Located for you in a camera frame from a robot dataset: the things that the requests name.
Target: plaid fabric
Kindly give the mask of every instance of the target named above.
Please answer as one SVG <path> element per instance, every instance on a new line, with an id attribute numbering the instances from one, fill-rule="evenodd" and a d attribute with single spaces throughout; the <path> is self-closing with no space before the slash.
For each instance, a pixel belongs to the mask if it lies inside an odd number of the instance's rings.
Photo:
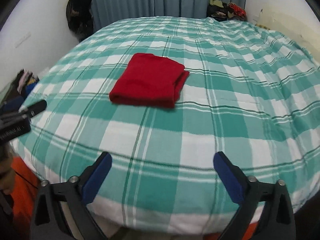
<path id="1" fill-rule="evenodd" d="M 137 52 L 190 71 L 175 109 L 109 101 Z M 131 228 L 217 232 L 238 206 L 212 167 L 215 152 L 260 181 L 286 181 L 295 211 L 318 191 L 319 81 L 319 64 L 304 48 L 247 22 L 122 20 L 81 42 L 39 82 L 25 105 L 44 98 L 47 110 L 13 146 L 52 183 L 109 151 L 113 166 L 92 211 Z"/>

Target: mattress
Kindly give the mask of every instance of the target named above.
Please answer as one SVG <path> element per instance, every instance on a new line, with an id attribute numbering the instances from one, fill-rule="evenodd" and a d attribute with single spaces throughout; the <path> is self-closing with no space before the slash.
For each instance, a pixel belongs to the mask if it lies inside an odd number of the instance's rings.
<path id="1" fill-rule="evenodd" d="M 110 102 L 138 52 L 190 72 L 174 109 Z M 247 22 L 121 20 L 42 78 L 24 105 L 45 99 L 47 110 L 12 145 L 51 183 L 80 175 L 108 151 L 113 165 L 90 211 L 141 230 L 217 232 L 238 206 L 213 168 L 215 152 L 262 182 L 283 179 L 295 212 L 319 190 L 319 80 L 319 63 L 306 49 Z"/>

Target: blue gripper pad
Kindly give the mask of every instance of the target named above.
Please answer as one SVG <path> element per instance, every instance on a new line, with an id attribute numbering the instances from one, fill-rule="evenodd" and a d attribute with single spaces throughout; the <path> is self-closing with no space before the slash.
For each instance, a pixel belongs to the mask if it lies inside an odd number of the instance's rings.
<path id="1" fill-rule="evenodd" d="M 92 175 L 82 187 L 82 203 L 87 205 L 92 203 L 96 197 L 104 179 L 108 175 L 112 166 L 112 157 L 108 153 L 94 170 Z"/>
<path id="2" fill-rule="evenodd" d="M 213 167 L 218 173 L 223 185 L 233 201 L 240 204 L 246 191 L 246 177 L 238 166 L 234 166 L 223 152 L 217 152 L 213 157 Z"/>

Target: folded garment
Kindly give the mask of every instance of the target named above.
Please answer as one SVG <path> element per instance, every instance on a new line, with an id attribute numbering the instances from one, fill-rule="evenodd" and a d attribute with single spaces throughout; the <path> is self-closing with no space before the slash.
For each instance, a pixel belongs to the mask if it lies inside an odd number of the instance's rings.
<path id="1" fill-rule="evenodd" d="M 136 53 L 109 94 L 111 102 L 174 108 L 189 75 L 184 65 L 149 53 Z"/>

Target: person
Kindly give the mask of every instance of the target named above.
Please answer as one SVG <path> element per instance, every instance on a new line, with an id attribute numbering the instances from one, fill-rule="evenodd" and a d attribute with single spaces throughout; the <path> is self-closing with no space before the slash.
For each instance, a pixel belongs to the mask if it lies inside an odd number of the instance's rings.
<path id="1" fill-rule="evenodd" d="M 6 155 L 0 161 L 0 190 L 13 198 L 13 226 L 22 240 L 29 239 L 30 222 L 39 179 L 20 157 L 14 157 L 11 147 L 0 146 Z"/>

